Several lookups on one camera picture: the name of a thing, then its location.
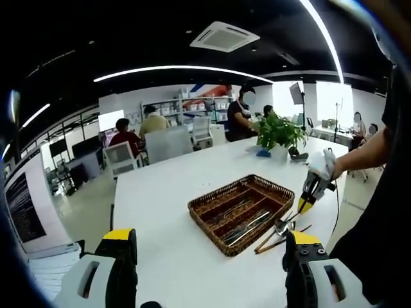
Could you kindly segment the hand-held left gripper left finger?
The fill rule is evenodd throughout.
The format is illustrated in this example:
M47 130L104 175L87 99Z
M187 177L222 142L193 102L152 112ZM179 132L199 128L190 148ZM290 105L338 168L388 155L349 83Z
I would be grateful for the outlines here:
M135 307L137 241L133 228L106 234L64 275L55 307Z

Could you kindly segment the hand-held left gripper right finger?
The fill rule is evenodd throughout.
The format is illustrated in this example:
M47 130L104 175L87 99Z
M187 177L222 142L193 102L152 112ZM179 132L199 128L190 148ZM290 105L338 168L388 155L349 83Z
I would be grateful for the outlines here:
M291 231L284 254L287 307L370 307L362 282L317 237Z

